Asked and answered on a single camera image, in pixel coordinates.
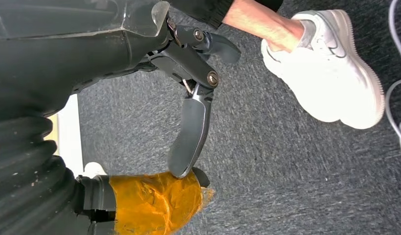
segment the skin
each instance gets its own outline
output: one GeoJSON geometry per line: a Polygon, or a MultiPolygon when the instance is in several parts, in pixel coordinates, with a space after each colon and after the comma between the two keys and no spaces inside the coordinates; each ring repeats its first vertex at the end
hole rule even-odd
{"type": "Polygon", "coordinates": [[[272,51],[291,52],[304,33],[301,22],[284,18],[254,0],[235,0],[223,22],[266,39],[272,51]]]}

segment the ankle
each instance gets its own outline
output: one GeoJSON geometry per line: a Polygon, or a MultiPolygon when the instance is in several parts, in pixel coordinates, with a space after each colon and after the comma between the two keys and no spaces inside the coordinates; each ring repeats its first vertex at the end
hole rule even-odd
{"type": "Polygon", "coordinates": [[[304,26],[300,21],[285,20],[277,38],[266,39],[271,51],[292,52],[300,43],[304,26]]]}

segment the sock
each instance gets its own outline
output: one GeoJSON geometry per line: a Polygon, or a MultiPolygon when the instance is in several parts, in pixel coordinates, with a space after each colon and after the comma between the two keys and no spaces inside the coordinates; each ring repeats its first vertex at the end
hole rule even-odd
{"type": "Polygon", "coordinates": [[[300,21],[301,24],[304,26],[304,33],[298,43],[297,47],[306,47],[311,49],[311,40],[316,33],[316,25],[312,21],[300,21]]]}

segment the white sneaker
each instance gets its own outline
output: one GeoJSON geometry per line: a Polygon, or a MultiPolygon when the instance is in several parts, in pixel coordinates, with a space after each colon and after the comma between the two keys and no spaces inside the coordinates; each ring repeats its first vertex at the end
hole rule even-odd
{"type": "Polygon", "coordinates": [[[105,173],[104,168],[102,168],[101,164],[91,162],[86,164],[85,170],[81,175],[93,179],[97,175],[107,175],[107,173],[105,173]]]}
{"type": "Polygon", "coordinates": [[[266,67],[290,87],[302,107],[316,119],[341,120],[357,129],[377,124],[384,112],[382,85],[357,54],[347,13],[307,11],[292,19],[315,24],[311,43],[287,53],[272,52],[263,40],[266,67]]]}

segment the black pants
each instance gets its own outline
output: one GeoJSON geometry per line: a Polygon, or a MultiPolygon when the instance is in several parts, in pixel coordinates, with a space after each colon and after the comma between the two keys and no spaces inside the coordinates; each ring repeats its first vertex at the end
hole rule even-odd
{"type": "MultiPolygon", "coordinates": [[[[283,0],[256,0],[260,4],[278,11],[283,0]]],[[[171,5],[198,21],[218,28],[229,11],[234,0],[168,0],[171,5]]]]}

